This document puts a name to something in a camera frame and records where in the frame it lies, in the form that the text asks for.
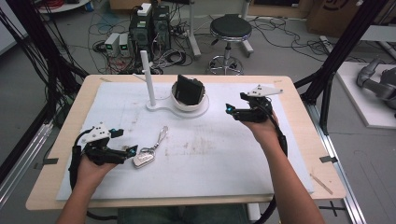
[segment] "round white base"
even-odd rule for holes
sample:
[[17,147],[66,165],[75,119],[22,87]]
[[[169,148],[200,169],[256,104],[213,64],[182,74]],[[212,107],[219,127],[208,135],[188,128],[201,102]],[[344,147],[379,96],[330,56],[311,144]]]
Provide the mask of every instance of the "round white base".
[[202,98],[201,106],[194,111],[182,111],[174,106],[174,102],[171,96],[166,97],[165,99],[156,99],[156,105],[151,105],[150,101],[146,103],[146,107],[149,111],[157,111],[157,110],[168,110],[175,114],[176,116],[183,119],[196,119],[201,117],[209,108],[209,97],[204,95]]

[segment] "black pole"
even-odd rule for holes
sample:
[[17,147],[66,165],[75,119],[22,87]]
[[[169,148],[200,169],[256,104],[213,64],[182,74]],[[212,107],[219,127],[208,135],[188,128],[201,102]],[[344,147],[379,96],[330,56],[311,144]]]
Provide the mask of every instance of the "black pole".
[[387,2],[387,0],[365,0],[320,69],[313,75],[294,83],[294,86],[299,88],[311,82],[307,91],[301,95],[303,101],[306,101],[311,105],[314,105],[320,94],[323,91],[326,91],[322,98],[319,122],[320,127],[325,134],[328,134],[327,118],[329,113],[332,79],[334,78],[338,68],[340,68],[349,53],[361,40],[361,37],[373,23],[375,17]]

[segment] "hand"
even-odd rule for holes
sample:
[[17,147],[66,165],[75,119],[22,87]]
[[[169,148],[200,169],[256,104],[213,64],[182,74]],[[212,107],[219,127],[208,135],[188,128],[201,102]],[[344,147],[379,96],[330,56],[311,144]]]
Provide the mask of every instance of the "hand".
[[76,187],[95,191],[105,175],[116,166],[117,164],[113,163],[105,163],[99,166],[90,161],[86,155],[83,155],[78,167]]
[[[275,111],[272,111],[272,113],[274,120],[278,123]],[[279,145],[275,125],[271,120],[268,119],[261,123],[242,121],[242,123],[253,132],[256,141],[260,143],[264,152]]]

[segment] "key fob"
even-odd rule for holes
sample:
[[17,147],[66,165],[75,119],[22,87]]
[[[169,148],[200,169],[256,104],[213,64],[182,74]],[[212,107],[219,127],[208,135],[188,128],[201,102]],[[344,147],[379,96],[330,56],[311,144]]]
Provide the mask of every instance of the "key fob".
[[152,161],[154,161],[154,159],[155,159],[154,151],[139,153],[133,159],[134,167],[140,168],[142,166],[151,163]]

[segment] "table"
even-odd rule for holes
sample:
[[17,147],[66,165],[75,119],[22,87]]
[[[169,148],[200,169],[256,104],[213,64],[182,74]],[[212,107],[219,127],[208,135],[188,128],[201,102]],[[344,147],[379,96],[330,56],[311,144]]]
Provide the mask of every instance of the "table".
[[[310,174],[315,192],[313,199],[329,200],[344,198],[346,192],[332,163],[322,163],[319,158],[328,156],[318,134],[309,118],[298,92],[289,77],[268,76],[192,76],[204,83],[268,83],[284,90],[279,95],[290,127],[303,155],[305,165]],[[153,76],[153,82],[173,83],[177,76]],[[70,113],[53,146],[49,158],[59,158],[57,164],[45,165],[29,196],[26,207],[29,210],[62,209],[64,202],[56,201],[56,195],[61,185],[65,166],[70,155],[70,148],[77,138],[81,126],[95,98],[96,91],[102,82],[142,82],[133,76],[88,76]],[[92,200],[89,207],[127,207],[152,205],[178,205],[203,203],[259,203],[269,202],[268,196],[230,196],[230,197],[194,197],[194,198],[152,198],[133,200]]]

